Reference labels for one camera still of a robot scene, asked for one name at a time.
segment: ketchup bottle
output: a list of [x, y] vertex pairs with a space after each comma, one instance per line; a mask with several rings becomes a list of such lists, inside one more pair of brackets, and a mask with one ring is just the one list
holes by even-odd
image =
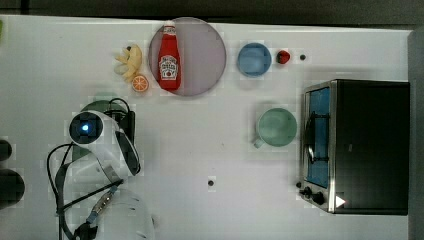
[[163, 37], [158, 61], [160, 87], [168, 91], [177, 90], [181, 84], [181, 66], [175, 23], [173, 21], [166, 21], [163, 26]]

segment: oven knob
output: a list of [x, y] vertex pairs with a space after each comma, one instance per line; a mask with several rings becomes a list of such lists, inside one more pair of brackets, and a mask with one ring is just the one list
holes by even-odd
[[309, 199], [312, 195], [312, 190], [309, 187], [305, 187], [303, 190], [300, 190], [299, 193]]
[[312, 201], [314, 201], [318, 205], [324, 204], [325, 199], [324, 199], [324, 195], [322, 194], [322, 192], [312, 194]]

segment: blue light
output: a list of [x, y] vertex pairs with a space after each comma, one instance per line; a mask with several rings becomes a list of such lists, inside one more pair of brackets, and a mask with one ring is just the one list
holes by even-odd
[[82, 127], [81, 127], [81, 129], [83, 130], [83, 131], [88, 131], [88, 124], [85, 124], [85, 125], [83, 125]]

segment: orange slice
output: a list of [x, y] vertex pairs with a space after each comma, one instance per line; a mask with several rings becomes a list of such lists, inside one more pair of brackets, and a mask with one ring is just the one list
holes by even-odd
[[136, 92], [144, 92], [149, 88], [149, 81], [143, 75], [136, 76], [132, 81], [133, 89]]

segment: toaster oven door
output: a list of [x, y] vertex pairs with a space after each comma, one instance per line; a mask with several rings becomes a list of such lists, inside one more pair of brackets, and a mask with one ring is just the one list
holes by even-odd
[[307, 93], [306, 126], [304, 130], [305, 180], [328, 188], [330, 88]]

